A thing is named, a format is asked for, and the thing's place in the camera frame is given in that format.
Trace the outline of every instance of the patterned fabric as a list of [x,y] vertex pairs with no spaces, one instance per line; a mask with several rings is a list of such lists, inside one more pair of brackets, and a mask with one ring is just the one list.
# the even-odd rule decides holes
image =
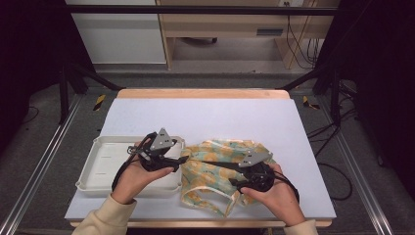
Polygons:
[[[247,150],[254,150],[258,153],[269,152],[262,144],[251,140],[213,139],[199,145],[186,147],[181,154],[181,156],[189,156],[189,160],[181,166],[183,173],[181,201],[194,208],[211,210],[223,217],[230,214],[236,203],[242,206],[255,203],[254,199],[241,195],[236,187],[229,182],[229,178],[246,179],[239,172],[202,163],[202,161],[240,163]],[[227,200],[226,209],[221,210],[213,200],[203,197],[208,193],[223,196]]]

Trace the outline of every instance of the white plastic container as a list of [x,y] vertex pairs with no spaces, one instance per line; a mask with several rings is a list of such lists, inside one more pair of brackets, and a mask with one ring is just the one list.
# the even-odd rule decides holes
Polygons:
[[[116,173],[128,159],[128,146],[144,137],[134,136],[100,136],[94,140],[85,166],[76,182],[76,187],[88,196],[107,197],[112,192],[112,184]],[[180,158],[184,148],[184,140],[171,136],[177,143],[164,155],[167,158]],[[139,196],[170,195],[181,187],[181,169],[153,181]]]

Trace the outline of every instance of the black curtain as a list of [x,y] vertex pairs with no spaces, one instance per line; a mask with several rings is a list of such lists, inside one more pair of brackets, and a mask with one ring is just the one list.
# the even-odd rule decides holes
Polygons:
[[47,11],[65,0],[0,2],[0,153],[28,110],[29,97],[59,82],[63,65],[95,71],[70,13]]
[[[415,4],[373,0],[338,48],[340,53],[330,57],[368,2],[341,2],[341,7],[356,11],[334,18],[317,67],[336,60],[341,79],[356,83],[355,105],[379,159],[395,170],[415,199]],[[321,75],[316,86],[327,89],[331,77],[330,72]]]

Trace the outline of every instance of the beige sleeve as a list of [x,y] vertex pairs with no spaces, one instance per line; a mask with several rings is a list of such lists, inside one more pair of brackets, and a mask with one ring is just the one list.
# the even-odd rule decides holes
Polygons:
[[137,202],[123,205],[116,202],[111,195],[96,211],[91,211],[76,227],[72,234],[125,234],[127,222]]
[[284,232],[286,235],[317,235],[317,229],[315,228],[315,220],[308,220],[306,222],[297,224],[292,227],[285,227]]

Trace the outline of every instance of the white table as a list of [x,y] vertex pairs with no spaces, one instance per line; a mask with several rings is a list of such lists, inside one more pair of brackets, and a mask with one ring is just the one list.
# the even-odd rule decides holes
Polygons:
[[[186,145],[211,138],[249,139],[262,143],[273,152],[274,160],[298,188],[305,217],[315,218],[317,226],[329,226],[336,217],[297,107],[287,93],[194,89],[121,91],[108,112],[101,136],[145,136],[161,127],[170,136],[185,139]],[[129,226],[284,226],[260,204],[246,208],[236,206],[229,217],[222,218],[210,211],[182,205],[179,196],[177,193],[138,198]],[[105,197],[89,197],[77,191],[66,219],[76,226],[104,200]]]

